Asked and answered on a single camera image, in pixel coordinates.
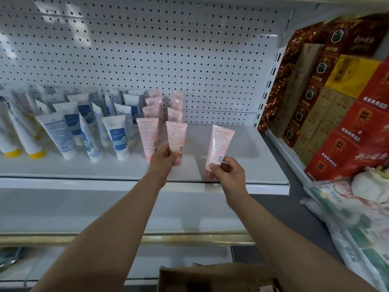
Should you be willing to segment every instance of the open cardboard box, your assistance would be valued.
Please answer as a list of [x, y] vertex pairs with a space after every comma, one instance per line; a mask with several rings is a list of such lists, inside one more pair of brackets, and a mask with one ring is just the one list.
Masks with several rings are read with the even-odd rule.
[[157, 292], [274, 292], [280, 285], [264, 264], [226, 263], [159, 270]]

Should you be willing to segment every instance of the hand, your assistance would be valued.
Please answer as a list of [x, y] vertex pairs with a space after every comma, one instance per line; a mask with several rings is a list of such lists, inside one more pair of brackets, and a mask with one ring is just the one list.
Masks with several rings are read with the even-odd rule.
[[161, 182], [161, 187], [166, 184], [172, 166], [179, 155], [177, 151], [170, 154], [169, 144], [165, 144], [151, 156], [149, 173]]
[[211, 163], [209, 168], [220, 181], [226, 194], [227, 204], [231, 206], [230, 203], [249, 196], [246, 190], [246, 175], [244, 169], [234, 158], [225, 156], [223, 162], [220, 166]]

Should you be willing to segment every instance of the left hand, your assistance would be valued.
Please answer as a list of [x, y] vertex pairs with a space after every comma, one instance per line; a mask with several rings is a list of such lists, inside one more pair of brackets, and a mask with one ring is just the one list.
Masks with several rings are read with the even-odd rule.
[[161, 186], [166, 184], [172, 166], [179, 155], [177, 151], [170, 154], [169, 144], [165, 144], [151, 156], [149, 173], [158, 178]]

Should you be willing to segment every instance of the pegboard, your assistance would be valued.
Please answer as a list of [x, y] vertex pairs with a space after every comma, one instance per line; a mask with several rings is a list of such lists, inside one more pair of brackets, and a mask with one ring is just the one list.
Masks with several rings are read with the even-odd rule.
[[0, 82], [177, 89], [187, 122], [253, 126], [291, 14], [263, 4], [0, 0]]

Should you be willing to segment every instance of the red box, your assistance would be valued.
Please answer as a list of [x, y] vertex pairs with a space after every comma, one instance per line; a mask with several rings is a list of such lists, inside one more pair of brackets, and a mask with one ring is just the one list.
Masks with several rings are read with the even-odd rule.
[[332, 53], [320, 53], [309, 78], [323, 86], [337, 63], [338, 57]]
[[299, 135], [300, 135], [300, 129], [294, 126], [293, 123], [289, 122], [288, 127], [286, 127], [282, 139], [289, 147], [293, 147]]
[[303, 126], [308, 114], [309, 114], [309, 109], [305, 107], [303, 104], [299, 103], [299, 105], [297, 106], [296, 110], [293, 113], [290, 122], [292, 122], [294, 126], [300, 129]]
[[300, 104], [305, 105], [309, 110], [312, 110], [319, 94], [321, 86], [314, 80], [309, 80], [300, 97]]
[[339, 173], [356, 172], [366, 166], [382, 165], [389, 156], [389, 147], [360, 147], [333, 131], [317, 152]]
[[317, 180], [335, 180], [344, 177], [338, 173], [333, 166], [331, 166], [320, 155], [315, 154], [308, 166], [304, 170], [309, 179]]
[[386, 59], [363, 89], [358, 101], [389, 113], [389, 61]]
[[372, 56], [388, 30], [387, 15], [377, 14], [335, 24], [323, 51], [336, 55]]
[[389, 114], [356, 101], [337, 127], [359, 146], [389, 146]]

